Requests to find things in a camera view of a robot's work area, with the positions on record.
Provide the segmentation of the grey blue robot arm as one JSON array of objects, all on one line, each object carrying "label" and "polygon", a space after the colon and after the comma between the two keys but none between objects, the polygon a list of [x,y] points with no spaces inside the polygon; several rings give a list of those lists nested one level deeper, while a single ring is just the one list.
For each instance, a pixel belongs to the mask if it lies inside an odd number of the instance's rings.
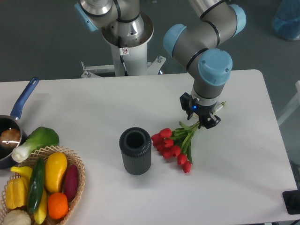
[{"label": "grey blue robot arm", "polygon": [[[224,0],[192,0],[190,5],[200,23],[193,29],[172,26],[163,46],[194,79],[191,93],[180,97],[182,109],[189,118],[196,114],[200,126],[209,129],[220,122],[212,111],[233,67],[231,56],[219,45],[241,32],[247,20],[242,8]],[[101,31],[110,44],[116,76],[146,73],[147,44],[154,28],[139,1],[79,0],[75,10],[90,31]]]}]

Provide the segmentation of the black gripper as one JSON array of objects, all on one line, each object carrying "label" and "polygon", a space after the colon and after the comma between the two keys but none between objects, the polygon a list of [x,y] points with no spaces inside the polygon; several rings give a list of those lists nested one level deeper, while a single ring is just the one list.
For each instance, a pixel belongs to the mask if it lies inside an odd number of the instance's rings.
[{"label": "black gripper", "polygon": [[199,103],[199,100],[192,98],[192,96],[186,92],[180,97],[180,103],[182,110],[187,114],[188,120],[190,120],[194,114],[198,116],[200,123],[199,128],[204,126],[206,129],[210,129],[221,121],[218,116],[212,115],[216,103],[209,106],[202,105]]}]

